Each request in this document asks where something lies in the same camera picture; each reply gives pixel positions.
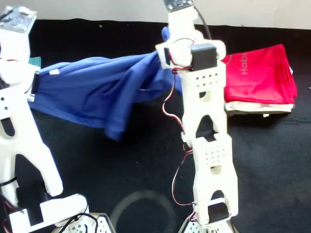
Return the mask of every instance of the black carpet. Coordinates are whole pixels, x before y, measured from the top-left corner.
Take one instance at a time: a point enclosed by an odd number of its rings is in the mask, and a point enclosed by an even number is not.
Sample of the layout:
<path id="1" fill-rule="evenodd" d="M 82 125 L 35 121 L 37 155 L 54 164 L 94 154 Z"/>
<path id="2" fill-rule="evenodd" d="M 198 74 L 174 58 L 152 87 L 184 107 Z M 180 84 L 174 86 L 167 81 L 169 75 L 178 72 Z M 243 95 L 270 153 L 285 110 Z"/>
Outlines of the black carpet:
<path id="1" fill-rule="evenodd" d="M 90 56 L 118 57 L 147 53 L 162 41 L 160 23 L 124 23 L 75 19 L 36 22 L 31 34 L 32 56 L 43 66 Z M 239 178 L 240 212 L 233 219 L 241 233 L 306 233 L 311 230 L 311 32 L 303 30 L 211 27 L 227 52 L 284 44 L 298 87 L 293 112 L 262 119 L 233 116 L 234 165 Z M 180 131 L 160 109 L 164 97 L 135 104 L 121 142 L 88 128 L 34 112 L 43 140 L 50 147 L 64 183 L 64 195 L 84 194 L 93 212 L 111 214 L 127 195 L 154 190 L 171 203 L 177 232 L 191 212 L 171 198 L 171 182 L 183 156 Z M 175 95 L 168 111 L 180 117 L 182 98 Z M 37 179 L 17 160 L 21 182 Z M 180 201 L 192 201 L 194 165 L 188 159 L 176 183 Z M 140 200 L 124 211 L 117 232 L 162 233 L 168 216 L 156 201 Z M 47 233 L 51 228 L 40 232 Z"/>

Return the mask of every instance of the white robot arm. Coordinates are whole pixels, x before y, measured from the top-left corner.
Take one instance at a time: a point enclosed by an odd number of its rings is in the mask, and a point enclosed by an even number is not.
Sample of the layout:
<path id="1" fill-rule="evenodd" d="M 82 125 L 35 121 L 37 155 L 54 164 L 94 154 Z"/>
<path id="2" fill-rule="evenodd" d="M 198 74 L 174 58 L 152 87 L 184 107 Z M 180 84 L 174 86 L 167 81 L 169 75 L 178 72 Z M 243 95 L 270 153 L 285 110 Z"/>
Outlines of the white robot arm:
<path id="1" fill-rule="evenodd" d="M 0 189 L 18 210 L 9 214 L 13 233 L 28 233 L 88 212 L 82 195 L 53 199 L 63 192 L 49 148 L 42 142 L 28 102 L 33 101 L 39 67 L 28 64 L 29 32 L 36 12 L 6 7 L 0 16 Z M 26 157 L 43 182 L 18 186 L 15 157 Z"/>
<path id="2" fill-rule="evenodd" d="M 225 45 L 206 40 L 195 30 L 198 12 L 191 0 L 164 0 L 170 39 L 156 46 L 163 68 L 181 78 L 184 115 L 182 139 L 193 149 L 194 212 L 199 225 L 213 232 L 232 232 L 227 223 L 238 213 L 238 182 L 224 110 Z M 204 123 L 210 119 L 210 130 Z"/>

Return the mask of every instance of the cable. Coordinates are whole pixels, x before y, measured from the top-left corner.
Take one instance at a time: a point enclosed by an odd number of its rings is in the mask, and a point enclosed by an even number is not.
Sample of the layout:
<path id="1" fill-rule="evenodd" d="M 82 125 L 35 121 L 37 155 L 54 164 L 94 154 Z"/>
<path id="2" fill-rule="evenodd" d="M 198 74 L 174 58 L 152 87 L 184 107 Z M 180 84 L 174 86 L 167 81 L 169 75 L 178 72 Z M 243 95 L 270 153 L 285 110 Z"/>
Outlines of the cable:
<path id="1" fill-rule="evenodd" d="M 165 115 L 169 116 L 169 117 L 173 117 L 179 124 L 179 126 L 181 127 L 182 131 L 184 131 L 184 126 L 183 126 L 183 123 L 181 122 L 180 118 L 178 116 L 176 116 L 175 114 L 171 114 L 171 113 L 168 113 L 166 112 L 165 110 L 165 104 L 166 102 L 172 97 L 173 93 L 174 93 L 174 90 L 175 90 L 175 83 L 176 83 L 176 74 L 174 73 L 174 81 L 173 81 L 173 85 L 172 85 L 172 89 L 169 93 L 169 95 L 165 98 L 164 102 L 163 102 L 163 105 L 162 105 L 162 111 Z"/>
<path id="2" fill-rule="evenodd" d="M 186 206 L 186 205 L 194 205 L 195 202 L 192 202 L 192 203 L 187 203 L 187 204 L 181 204 L 179 203 L 177 200 L 176 200 L 176 197 L 175 197 L 175 194 L 174 194 L 174 190 L 175 190 L 175 182 L 176 182 L 176 177 L 177 177 L 177 174 L 179 172 L 179 169 L 181 168 L 181 166 L 183 165 L 184 161 L 186 160 L 186 158 L 188 157 L 188 155 L 192 154 L 192 152 L 187 152 L 183 158 L 183 160 L 181 161 L 180 165 L 178 166 L 176 172 L 175 172 L 175 175 L 173 177 L 173 181 L 172 181 L 172 197 L 173 197 L 173 200 L 175 201 L 175 203 L 177 205 L 180 205 L 180 206 Z"/>
<path id="3" fill-rule="evenodd" d="M 211 39 L 212 39 L 212 36 L 211 36 L 211 34 L 210 34 L 209 27 L 208 27 L 208 25 L 206 24 L 203 15 L 201 14 L 201 12 L 199 11 L 199 9 L 198 9 L 196 6 L 194 6 L 194 8 L 195 8 L 195 10 L 198 12 L 198 15 L 199 15 L 199 17 L 200 17 L 200 19 L 201 19 L 201 21 L 202 21 L 202 23 L 203 23 L 203 25 L 204 25 L 207 38 L 208 38 L 209 40 L 211 40 Z"/>
<path id="4" fill-rule="evenodd" d="M 98 221 L 97 221 L 97 219 L 94 217 L 94 216 L 92 216 L 92 215 L 89 215 L 89 214 L 87 214 L 87 213 L 80 213 L 80 214 L 77 214 L 77 215 L 75 215 L 75 216 L 73 216 L 73 217 L 71 217 L 68 221 L 67 221 L 67 223 L 64 225 L 64 227 L 58 232 L 58 233 L 63 233 L 64 232 L 64 230 L 67 228 L 67 226 L 68 225 L 70 225 L 71 223 L 72 223 L 72 221 L 73 220 L 75 220 L 77 217 L 79 217 L 79 216 L 87 216 L 87 217 L 90 217 L 91 219 L 93 219 L 94 221 L 95 221 L 95 233 L 97 233 L 97 229 L 98 229 Z"/>

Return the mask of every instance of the folded clothes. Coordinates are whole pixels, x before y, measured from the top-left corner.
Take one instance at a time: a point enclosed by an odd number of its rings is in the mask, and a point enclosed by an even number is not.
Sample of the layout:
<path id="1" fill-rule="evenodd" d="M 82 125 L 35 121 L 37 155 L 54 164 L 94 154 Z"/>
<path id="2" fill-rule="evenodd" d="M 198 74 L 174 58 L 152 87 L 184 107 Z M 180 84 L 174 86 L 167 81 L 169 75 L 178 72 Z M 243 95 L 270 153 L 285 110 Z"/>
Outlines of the folded clothes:
<path id="1" fill-rule="evenodd" d="M 297 88 L 283 45 L 224 58 L 225 108 L 250 113 L 290 112 Z"/>

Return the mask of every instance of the red cloth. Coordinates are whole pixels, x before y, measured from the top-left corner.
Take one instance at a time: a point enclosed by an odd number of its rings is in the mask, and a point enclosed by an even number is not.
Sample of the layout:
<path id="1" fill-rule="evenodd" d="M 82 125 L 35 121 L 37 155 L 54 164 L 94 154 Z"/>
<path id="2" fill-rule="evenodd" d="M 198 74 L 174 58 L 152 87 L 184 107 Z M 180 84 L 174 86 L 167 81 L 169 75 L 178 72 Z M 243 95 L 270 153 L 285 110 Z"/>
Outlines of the red cloth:
<path id="1" fill-rule="evenodd" d="M 283 45 L 236 53 L 223 59 L 225 101 L 294 104 L 297 88 Z"/>

